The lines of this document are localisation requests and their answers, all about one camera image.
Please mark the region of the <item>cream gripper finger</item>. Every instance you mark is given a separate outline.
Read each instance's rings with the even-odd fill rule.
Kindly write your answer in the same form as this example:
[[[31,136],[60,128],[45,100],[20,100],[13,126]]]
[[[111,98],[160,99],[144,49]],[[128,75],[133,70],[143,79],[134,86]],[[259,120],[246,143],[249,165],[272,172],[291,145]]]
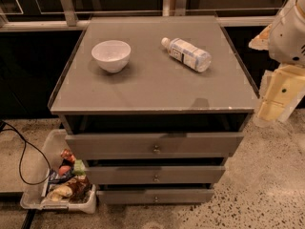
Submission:
[[[281,64],[273,72],[266,71],[259,90],[254,124],[267,127],[276,121],[285,122],[305,94],[305,68]]]
[[[267,51],[269,49],[269,34],[271,27],[272,25],[268,25],[255,38],[253,38],[249,43],[249,47],[258,51]]]

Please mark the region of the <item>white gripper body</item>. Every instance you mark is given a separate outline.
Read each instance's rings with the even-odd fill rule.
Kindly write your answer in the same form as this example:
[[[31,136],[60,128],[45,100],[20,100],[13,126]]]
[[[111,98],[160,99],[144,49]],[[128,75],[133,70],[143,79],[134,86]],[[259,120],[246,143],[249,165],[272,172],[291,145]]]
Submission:
[[[305,0],[289,0],[275,17],[269,56],[279,63],[305,65]]]

